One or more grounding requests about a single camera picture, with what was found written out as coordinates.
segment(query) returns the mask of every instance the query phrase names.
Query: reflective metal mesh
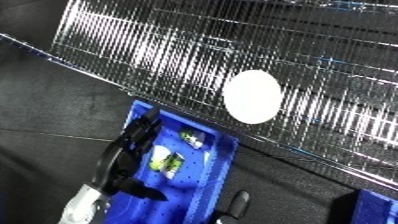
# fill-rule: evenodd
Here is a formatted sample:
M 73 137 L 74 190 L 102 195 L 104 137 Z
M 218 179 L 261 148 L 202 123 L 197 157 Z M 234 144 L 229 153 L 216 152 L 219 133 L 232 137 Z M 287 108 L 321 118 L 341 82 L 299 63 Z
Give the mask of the reflective metal mesh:
M 139 96 L 398 189 L 395 3 L 70 0 L 52 53 Z M 283 88 L 266 124 L 239 123 L 222 102 L 224 83 L 249 69 Z

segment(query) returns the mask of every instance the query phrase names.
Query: small toy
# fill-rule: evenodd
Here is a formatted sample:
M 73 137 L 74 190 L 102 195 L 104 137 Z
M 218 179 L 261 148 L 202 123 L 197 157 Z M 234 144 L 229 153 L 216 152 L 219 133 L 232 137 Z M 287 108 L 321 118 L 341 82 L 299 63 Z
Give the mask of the small toy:
M 185 159 L 181 154 L 174 153 L 168 160 L 167 165 L 163 170 L 163 174 L 169 178 L 173 179 L 178 170 L 182 167 Z
M 166 167 L 168 161 L 170 160 L 171 152 L 164 146 L 156 145 L 153 148 L 153 154 L 151 157 L 151 161 L 149 162 L 149 167 L 153 171 L 163 171 Z
M 205 142 L 206 134 L 197 130 L 183 128 L 180 131 L 180 137 L 194 149 L 199 149 Z

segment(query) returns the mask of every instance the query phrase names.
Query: metal wire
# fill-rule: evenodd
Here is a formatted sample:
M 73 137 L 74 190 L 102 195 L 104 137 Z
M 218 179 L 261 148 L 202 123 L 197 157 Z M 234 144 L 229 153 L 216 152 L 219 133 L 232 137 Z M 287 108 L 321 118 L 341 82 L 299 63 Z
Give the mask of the metal wire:
M 397 190 L 397 24 L 398 3 L 386 0 L 70 0 L 52 52 L 134 94 Z M 249 69 L 283 87 L 279 115 L 263 125 L 235 121 L 222 103 L 224 84 Z

